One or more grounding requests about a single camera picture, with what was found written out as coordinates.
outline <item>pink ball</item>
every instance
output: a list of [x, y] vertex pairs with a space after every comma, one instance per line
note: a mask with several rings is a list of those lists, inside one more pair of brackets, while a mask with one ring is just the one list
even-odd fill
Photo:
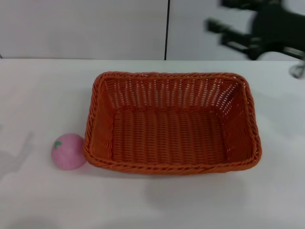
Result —
[[65, 134], [56, 139], [52, 148], [54, 164], [63, 170], [72, 170], [86, 162], [82, 148], [84, 139], [77, 134]]

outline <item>rectangular basket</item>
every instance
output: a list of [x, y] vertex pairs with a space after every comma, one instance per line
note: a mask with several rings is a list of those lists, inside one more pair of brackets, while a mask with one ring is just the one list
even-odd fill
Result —
[[252, 168], [262, 149], [249, 85], [233, 73], [103, 73], [84, 154], [96, 167], [140, 174]]

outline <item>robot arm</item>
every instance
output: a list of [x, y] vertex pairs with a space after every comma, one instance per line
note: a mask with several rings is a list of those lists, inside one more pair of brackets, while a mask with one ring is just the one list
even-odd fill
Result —
[[[207, 30], [221, 35], [221, 45], [244, 53], [257, 60], [265, 52], [280, 52], [303, 60], [305, 57], [305, 16], [289, 12], [284, 0], [222, 0], [228, 8], [256, 11], [250, 34], [242, 34], [218, 20], [208, 19]], [[296, 78], [304, 72], [294, 74]]]

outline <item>gray wall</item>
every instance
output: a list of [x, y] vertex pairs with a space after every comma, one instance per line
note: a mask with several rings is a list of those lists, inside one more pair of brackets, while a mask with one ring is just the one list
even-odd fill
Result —
[[[168, 60], [247, 60], [243, 54], [219, 46], [219, 36], [203, 31], [203, 21], [209, 17], [217, 18], [243, 32], [247, 31], [253, 12], [219, 7], [219, 2], [220, 0], [171, 1]], [[291, 10], [305, 14], [305, 0], [285, 2]], [[280, 53], [266, 53], [260, 60], [295, 58]]]
[[3, 58], [163, 60], [167, 0], [1, 0]]
[[[168, 60], [247, 60], [203, 30], [218, 18], [247, 31], [253, 12], [220, 0], [171, 0]], [[286, 0], [305, 14], [305, 0]], [[167, 0], [0, 0], [3, 58], [163, 60]], [[260, 60], [295, 60], [268, 53]]]

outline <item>white tabletop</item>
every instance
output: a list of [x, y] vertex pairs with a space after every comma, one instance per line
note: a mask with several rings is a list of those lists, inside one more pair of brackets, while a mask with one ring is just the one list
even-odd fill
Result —
[[[295, 62], [0, 61], [1, 229], [303, 229], [305, 81]], [[254, 168], [188, 177], [88, 163], [61, 171], [53, 141], [84, 135], [105, 71], [234, 72], [252, 89], [263, 156]]]

